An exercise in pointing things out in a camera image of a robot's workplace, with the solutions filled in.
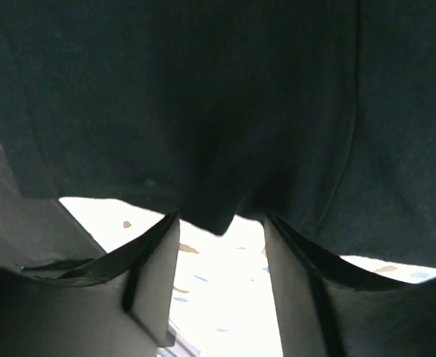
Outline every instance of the dark cloth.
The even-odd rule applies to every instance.
[[[436,4],[0,1],[0,139],[27,197],[436,266]]]

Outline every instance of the brown spot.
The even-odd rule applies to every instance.
[[[199,254],[199,252],[195,248],[191,248],[189,245],[182,243],[180,243],[180,251],[184,251],[185,253]]]
[[[175,290],[176,292],[181,292],[182,294],[188,294],[189,292],[187,291],[187,290],[181,290],[181,289],[179,289],[179,288],[177,288],[177,287],[173,287],[173,290]]]
[[[374,273],[386,273],[388,271],[396,271],[396,266],[384,266],[383,268],[377,269]]]

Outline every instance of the blue spot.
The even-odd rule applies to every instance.
[[[200,279],[201,281],[205,281],[206,283],[208,282],[208,280],[206,280],[204,277],[199,277],[198,275],[194,275],[194,277],[196,279]]]
[[[187,303],[188,300],[183,297],[174,297],[174,300],[180,301],[181,303]]]
[[[418,271],[416,273],[413,273],[411,276],[412,277],[419,277],[420,279],[426,279],[427,277],[429,277],[429,274],[423,273],[422,271]]]

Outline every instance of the black garment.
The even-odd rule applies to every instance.
[[[0,1],[0,139],[25,196],[436,266],[436,6]]]

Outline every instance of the patterned tablecloth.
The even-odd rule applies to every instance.
[[[138,237],[162,217],[115,200],[67,198],[62,203],[107,251]],[[409,283],[436,276],[433,268],[344,258]],[[202,357],[282,356],[258,223],[237,217],[223,237],[182,223],[170,320]]]

